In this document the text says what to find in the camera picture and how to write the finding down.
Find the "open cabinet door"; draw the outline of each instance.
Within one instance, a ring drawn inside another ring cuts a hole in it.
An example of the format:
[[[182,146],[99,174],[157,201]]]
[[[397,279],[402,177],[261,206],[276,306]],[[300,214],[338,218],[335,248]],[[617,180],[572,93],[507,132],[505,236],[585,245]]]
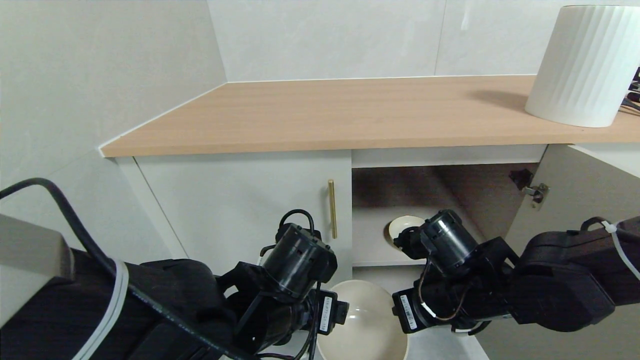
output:
[[[530,197],[520,206],[506,237],[516,253],[539,233],[579,229],[593,216],[616,222],[640,215],[640,178],[596,157],[579,146],[549,145],[532,184],[550,191],[539,211]],[[640,168],[640,151],[631,158]],[[494,321],[477,337],[491,360],[639,359],[639,329],[640,304],[634,304],[577,332],[509,319]]]

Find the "white cable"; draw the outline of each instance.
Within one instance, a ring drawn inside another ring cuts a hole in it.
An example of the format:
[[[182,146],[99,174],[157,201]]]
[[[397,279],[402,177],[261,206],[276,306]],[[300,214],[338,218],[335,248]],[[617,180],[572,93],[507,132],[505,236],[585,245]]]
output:
[[[640,272],[631,263],[631,260],[629,260],[624,250],[622,250],[622,246],[620,245],[620,239],[618,238],[618,234],[616,233],[616,231],[618,230],[618,223],[610,224],[606,221],[603,221],[602,225],[604,226],[605,230],[609,234],[611,234],[611,237],[613,238],[613,245],[616,247],[616,250],[618,251],[618,255],[620,256],[620,258],[622,259],[622,262],[624,262],[629,270],[631,270],[631,272],[634,273],[637,279],[640,280]]]
[[[436,313],[434,313],[433,310],[431,310],[431,308],[426,303],[423,302],[423,303],[420,303],[420,304],[429,313],[429,315],[431,315],[434,318],[436,317]]]
[[[98,326],[93,330],[93,334],[91,334],[86,343],[80,348],[76,356],[73,357],[73,360],[89,360],[120,316],[124,300],[127,296],[129,269],[122,260],[114,260],[114,262],[116,265],[116,279],[107,310],[104,316],[102,316]]]
[[[459,336],[459,337],[464,337],[466,338],[468,336],[468,334],[473,331],[476,330],[477,328],[480,327],[480,325],[482,325],[483,322],[478,322],[477,324],[475,324],[471,329],[455,329],[453,331],[453,334]]]

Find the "wall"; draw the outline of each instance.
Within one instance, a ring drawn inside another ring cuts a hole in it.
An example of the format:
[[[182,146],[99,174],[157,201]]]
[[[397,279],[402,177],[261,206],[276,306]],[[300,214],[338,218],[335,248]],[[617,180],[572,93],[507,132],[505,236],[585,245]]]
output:
[[[528,169],[535,174],[538,164],[453,165],[436,169],[462,208],[476,223],[485,240],[505,238],[523,201],[530,201],[511,181],[512,170]]]
[[[207,4],[0,1],[0,71],[0,186],[47,177],[107,254],[170,257],[118,165],[96,148],[226,81]],[[0,204],[80,247],[44,190]]]
[[[640,0],[212,0],[230,82],[535,74],[560,7]]]

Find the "ribbed lamp shade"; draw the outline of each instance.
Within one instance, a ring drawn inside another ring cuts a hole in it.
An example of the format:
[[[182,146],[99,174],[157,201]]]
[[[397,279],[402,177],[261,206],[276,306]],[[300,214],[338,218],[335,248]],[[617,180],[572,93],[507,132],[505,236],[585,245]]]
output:
[[[565,6],[525,110],[563,124],[610,126],[638,65],[640,7]]]

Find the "black cable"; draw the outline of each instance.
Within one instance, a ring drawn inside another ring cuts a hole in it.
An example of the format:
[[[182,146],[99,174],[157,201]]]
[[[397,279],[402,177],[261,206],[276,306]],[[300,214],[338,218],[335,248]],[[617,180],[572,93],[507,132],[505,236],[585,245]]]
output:
[[[280,226],[278,228],[281,228],[284,225],[285,220],[287,220],[287,218],[293,214],[302,214],[305,215],[307,217],[307,219],[309,220],[309,229],[311,230],[311,236],[315,236],[316,235],[316,227],[314,225],[314,218],[311,217],[311,214],[307,211],[307,210],[303,210],[303,209],[293,209],[289,212],[287,212],[282,219],[280,219]]]
[[[607,219],[603,217],[593,217],[589,220],[582,223],[580,226],[580,231],[588,231],[589,228],[595,224],[602,224],[603,221],[609,222]]]
[[[458,304],[458,307],[453,312],[453,314],[451,314],[451,315],[449,315],[449,316],[447,316],[445,318],[441,318],[439,316],[436,316],[436,319],[438,319],[440,321],[449,321],[449,320],[455,318],[458,315],[458,313],[460,312],[460,310],[462,309],[462,304],[465,303],[465,297],[467,297],[467,293],[469,292],[469,289],[471,289],[471,282],[470,281],[465,286],[465,290],[462,293],[462,297],[460,298],[460,303]]]
[[[293,209],[293,210],[288,211],[280,219],[280,224],[279,224],[278,228],[282,228],[282,226],[284,225],[284,222],[287,220],[287,218],[289,218],[289,216],[291,216],[293,214],[305,215],[307,217],[307,220],[309,221],[309,230],[311,231],[311,236],[315,236],[316,235],[316,227],[314,225],[314,218],[311,216],[311,214],[307,210],[304,210],[304,209]],[[262,251],[260,252],[260,256],[264,256],[264,254],[267,252],[267,250],[269,250],[269,248],[273,248],[273,247],[275,247],[275,245],[271,245],[269,247],[264,247],[262,249]],[[317,291],[318,295],[317,296],[319,297],[320,283],[317,284],[317,289],[318,289],[318,291]],[[265,352],[263,354],[258,354],[257,357],[260,358],[260,359],[264,359],[266,357],[270,357],[270,358],[273,358],[273,359],[300,360],[304,356],[304,354],[307,351],[307,349],[309,348],[309,344],[311,343],[311,341],[313,340],[313,337],[314,337],[314,329],[317,327],[317,307],[318,307],[318,304],[316,302],[316,308],[314,309],[314,316],[313,316],[313,319],[312,319],[311,330],[309,330],[309,334],[307,335],[307,338],[306,338],[304,344],[302,345],[302,348],[300,349],[300,351],[295,356],[276,354],[276,353],[272,353],[272,352]]]
[[[314,356],[316,355],[316,342],[318,339],[318,327],[319,324],[317,323],[317,319],[320,317],[320,300],[322,299],[322,296],[320,295],[320,282],[318,282],[317,286],[316,286],[316,308],[314,311],[314,318],[316,319],[315,321],[315,326],[313,326],[312,330],[314,332],[313,334],[313,338],[311,339],[311,344],[310,344],[310,348],[309,348],[309,360],[314,360]]]
[[[265,352],[264,354],[257,355],[259,359],[271,358],[271,359],[282,359],[282,360],[292,360],[293,356],[290,355],[282,355],[282,354],[274,354],[272,352]]]
[[[600,224],[602,226],[604,226],[603,222],[608,222],[609,224],[611,224],[610,221],[608,221],[607,219],[603,218],[603,217],[593,217],[590,218],[589,220],[585,221],[582,223],[582,225],[580,226],[580,231],[588,231],[589,228],[595,224]],[[637,234],[634,234],[628,230],[624,230],[622,228],[617,228],[616,233],[618,233],[619,235],[622,235],[619,237],[620,241],[625,242],[625,243],[640,243],[640,236],[638,236]]]
[[[19,190],[27,188],[32,185],[40,185],[47,189],[51,197],[55,200],[56,204],[60,208],[60,212],[65,217],[65,220],[71,227],[71,230],[76,235],[77,239],[84,246],[84,249],[93,257],[98,264],[105,269],[109,274],[113,277],[116,276],[115,266],[111,264],[111,260],[105,255],[105,253],[100,249],[98,244],[93,240],[89,232],[86,230],[82,221],[74,211],[73,207],[62,193],[60,188],[58,188],[53,182],[47,179],[42,179],[41,177],[34,177],[31,179],[20,181],[19,183],[13,184],[8,188],[0,191],[0,199],[3,199]],[[221,352],[227,357],[231,357],[236,360],[255,360],[256,357],[241,350],[235,348],[230,345],[223,345],[218,343],[217,341],[210,340],[206,335],[201,333],[196,329],[195,326],[191,325],[187,320],[183,319],[171,309],[168,309],[166,306],[162,305],[159,301],[146,294],[143,290],[141,290],[138,285],[136,285],[133,281],[129,280],[128,285],[131,293],[144,302],[146,305],[151,307],[155,312],[160,314],[163,318],[167,319],[172,324],[176,325],[183,331],[187,332],[189,335],[212,348],[217,352]]]
[[[264,359],[266,357],[270,357],[273,359],[282,359],[282,360],[300,360],[305,355],[305,352],[307,351],[307,349],[309,349],[309,360],[313,360],[313,356],[316,352],[316,339],[317,339],[317,329],[318,329],[317,319],[319,314],[318,309],[320,307],[320,299],[322,298],[320,294],[320,285],[321,284],[319,282],[316,286],[316,305],[314,306],[314,314],[313,314],[313,319],[311,320],[311,328],[309,329],[309,334],[307,335],[307,338],[305,339],[304,344],[302,344],[302,348],[300,349],[300,351],[295,356],[265,352],[263,354],[258,354],[257,355],[258,358]]]
[[[477,334],[478,332],[481,332],[482,330],[485,330],[486,327],[489,326],[490,323],[491,323],[491,320],[482,322],[479,327],[476,327],[475,329],[469,331],[467,333],[467,335],[473,336],[473,335]]]

